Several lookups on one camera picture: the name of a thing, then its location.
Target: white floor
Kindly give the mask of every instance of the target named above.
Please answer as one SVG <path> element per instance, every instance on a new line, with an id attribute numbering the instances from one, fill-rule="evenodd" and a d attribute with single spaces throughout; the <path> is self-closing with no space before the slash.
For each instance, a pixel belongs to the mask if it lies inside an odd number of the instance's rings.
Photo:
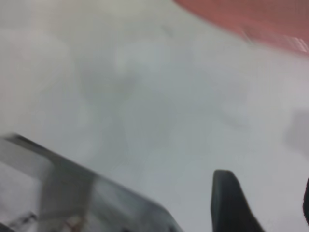
<path id="1" fill-rule="evenodd" d="M 266 231 L 308 231 L 309 58 L 169 0 L 0 4 L 2 132 L 158 201 L 187 232 L 211 231 L 215 169 Z"/>

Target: red object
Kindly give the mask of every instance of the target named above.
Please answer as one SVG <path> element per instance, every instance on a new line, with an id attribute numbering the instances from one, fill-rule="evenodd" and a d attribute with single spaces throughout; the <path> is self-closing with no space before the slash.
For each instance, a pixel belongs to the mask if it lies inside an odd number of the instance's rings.
<path id="1" fill-rule="evenodd" d="M 309 0 L 175 0 L 253 41 L 309 55 Z"/>

